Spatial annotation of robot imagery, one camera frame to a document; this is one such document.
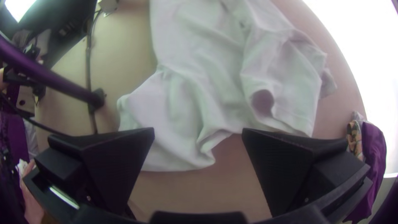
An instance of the wire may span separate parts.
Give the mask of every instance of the wire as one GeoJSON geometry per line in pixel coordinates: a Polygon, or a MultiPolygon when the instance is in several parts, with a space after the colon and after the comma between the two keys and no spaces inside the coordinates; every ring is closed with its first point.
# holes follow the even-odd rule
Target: wire
{"type": "Polygon", "coordinates": [[[7,99],[7,96],[4,94],[4,93],[0,93],[0,95],[1,95],[1,97],[4,99],[4,101],[20,116],[20,117],[22,117],[23,119],[25,119],[26,121],[28,121],[29,123],[31,123],[32,125],[34,125],[34,126],[36,126],[36,127],[39,127],[39,128],[41,128],[41,129],[43,129],[43,130],[46,130],[46,131],[48,131],[48,132],[51,132],[51,133],[53,133],[53,134],[57,134],[57,135],[60,135],[60,136],[66,136],[66,137],[70,137],[70,135],[67,135],[67,134],[64,134],[64,133],[61,133],[61,132],[59,132],[59,131],[56,131],[56,130],[54,130],[54,129],[52,129],[52,128],[49,128],[49,127],[47,127],[47,126],[45,126],[45,125],[43,125],[43,124],[40,124],[40,123],[38,123],[38,122],[36,122],[36,121],[34,121],[34,120],[32,120],[32,119],[30,119],[29,117],[27,117],[27,116],[25,116],[24,114],[22,114],[8,99],[7,99]]]}
{"type": "MultiPolygon", "coordinates": [[[[102,13],[102,10],[96,11],[97,14],[94,17],[94,20],[91,23],[90,28],[87,30],[87,47],[86,47],[86,85],[89,91],[91,90],[91,48],[92,48],[92,31],[94,30],[94,24],[97,21],[99,15],[102,13]]],[[[95,120],[94,112],[89,111],[90,121],[92,124],[92,128],[94,134],[98,134],[97,121],[95,120]]]]}

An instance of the light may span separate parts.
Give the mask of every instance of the light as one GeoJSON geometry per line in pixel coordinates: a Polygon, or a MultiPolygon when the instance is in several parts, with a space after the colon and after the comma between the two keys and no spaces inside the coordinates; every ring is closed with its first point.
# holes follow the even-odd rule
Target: light
{"type": "Polygon", "coordinates": [[[20,22],[36,0],[6,0],[5,6],[17,22],[20,22]]]}
{"type": "Polygon", "coordinates": [[[386,173],[384,174],[384,178],[396,178],[398,176],[398,173],[386,173]]]}

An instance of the wrinkled cloth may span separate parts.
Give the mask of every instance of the wrinkled cloth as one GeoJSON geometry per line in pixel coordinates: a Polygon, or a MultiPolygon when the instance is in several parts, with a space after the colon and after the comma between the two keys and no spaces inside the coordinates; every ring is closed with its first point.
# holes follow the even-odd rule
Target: wrinkled cloth
{"type": "Polygon", "coordinates": [[[353,224],[372,214],[372,206],[386,171],[386,141],[383,132],[373,124],[366,122],[362,124],[362,149],[366,158],[365,163],[371,167],[367,177],[373,181],[373,185],[354,211],[344,220],[344,222],[352,221],[353,224]]]}
{"type": "Polygon", "coordinates": [[[215,163],[242,128],[311,136],[336,89],[326,54],[264,0],[150,1],[156,72],[117,102],[119,130],[155,128],[143,170],[215,163]]]}
{"type": "Polygon", "coordinates": [[[359,160],[364,161],[364,154],[362,153],[362,133],[358,121],[354,120],[347,125],[347,152],[352,153],[359,160]]]}

